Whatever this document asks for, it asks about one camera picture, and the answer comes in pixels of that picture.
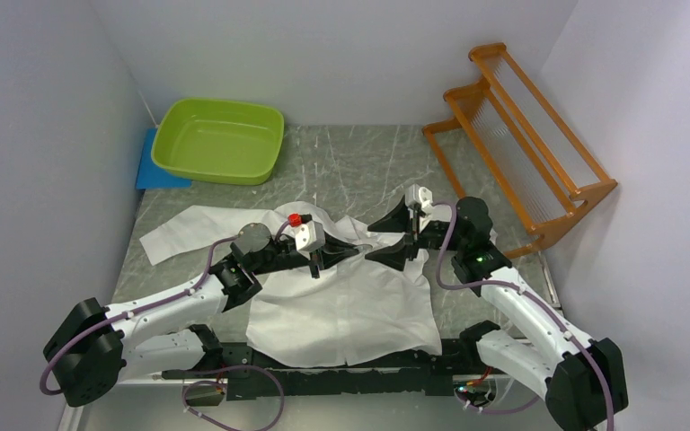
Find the white button-up shirt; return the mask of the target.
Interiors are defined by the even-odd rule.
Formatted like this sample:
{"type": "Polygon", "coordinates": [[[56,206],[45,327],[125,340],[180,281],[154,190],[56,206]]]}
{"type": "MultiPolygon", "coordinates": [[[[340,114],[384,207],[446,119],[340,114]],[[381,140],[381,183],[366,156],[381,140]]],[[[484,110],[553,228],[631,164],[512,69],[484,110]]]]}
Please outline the white button-up shirt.
{"type": "MultiPolygon", "coordinates": [[[[321,208],[297,201],[274,210],[191,206],[140,242],[157,265],[237,234],[252,222],[276,232],[292,213],[312,215],[345,242],[380,249],[398,240],[395,233],[370,233],[348,215],[334,222],[321,208]]],[[[423,274],[428,259],[421,250],[397,271],[358,255],[317,279],[306,268],[272,273],[250,302],[247,342],[283,365],[301,368],[357,365],[404,350],[439,355],[441,337],[423,274]]]]}

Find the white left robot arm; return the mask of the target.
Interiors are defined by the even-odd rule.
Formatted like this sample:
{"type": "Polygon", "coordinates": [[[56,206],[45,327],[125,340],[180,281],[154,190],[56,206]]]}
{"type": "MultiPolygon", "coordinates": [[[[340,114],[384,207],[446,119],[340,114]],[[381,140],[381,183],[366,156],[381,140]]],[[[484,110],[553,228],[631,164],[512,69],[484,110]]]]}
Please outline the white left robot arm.
{"type": "Polygon", "coordinates": [[[247,224],[210,245],[206,266],[189,281],[125,303],[77,303],[43,348],[40,391],[82,407],[144,374],[216,374],[223,347],[204,319],[248,303],[262,290],[259,275],[306,268],[317,278],[358,254],[308,215],[292,235],[247,224]]]}

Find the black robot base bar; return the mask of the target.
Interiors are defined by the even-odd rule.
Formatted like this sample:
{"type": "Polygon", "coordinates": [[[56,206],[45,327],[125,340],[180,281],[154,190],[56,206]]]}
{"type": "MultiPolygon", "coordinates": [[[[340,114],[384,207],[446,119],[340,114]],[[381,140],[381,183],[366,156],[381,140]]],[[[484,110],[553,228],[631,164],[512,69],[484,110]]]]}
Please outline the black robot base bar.
{"type": "Polygon", "coordinates": [[[293,367],[249,347],[245,342],[220,342],[207,327],[197,327],[200,340],[211,350],[189,370],[167,370],[159,375],[167,383],[218,381],[229,400],[255,400],[279,394],[272,380],[260,372],[240,370],[253,365],[272,374],[286,396],[392,394],[420,392],[450,396],[454,389],[480,379],[488,371],[460,339],[442,339],[442,352],[404,350],[357,365],[293,367]]]}

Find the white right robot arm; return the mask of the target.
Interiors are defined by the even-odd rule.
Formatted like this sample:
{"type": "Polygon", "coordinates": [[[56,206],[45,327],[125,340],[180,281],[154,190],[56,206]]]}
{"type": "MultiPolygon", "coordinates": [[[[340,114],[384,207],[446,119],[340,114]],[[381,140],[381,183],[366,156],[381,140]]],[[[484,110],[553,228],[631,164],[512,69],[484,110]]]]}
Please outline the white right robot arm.
{"type": "Polygon", "coordinates": [[[449,260],[457,280],[447,283],[437,273],[438,286],[474,293],[508,317],[527,340],[513,339],[492,321],[477,323],[459,336],[460,365],[471,373],[488,366],[526,386],[562,430],[615,429],[615,414],[629,405],[620,348],[569,322],[527,284],[494,244],[482,199],[465,197],[449,205],[448,221],[433,218],[440,206],[431,198],[404,198],[367,228],[398,233],[400,240],[366,258],[402,270],[419,251],[438,251],[438,261],[449,260]]]}

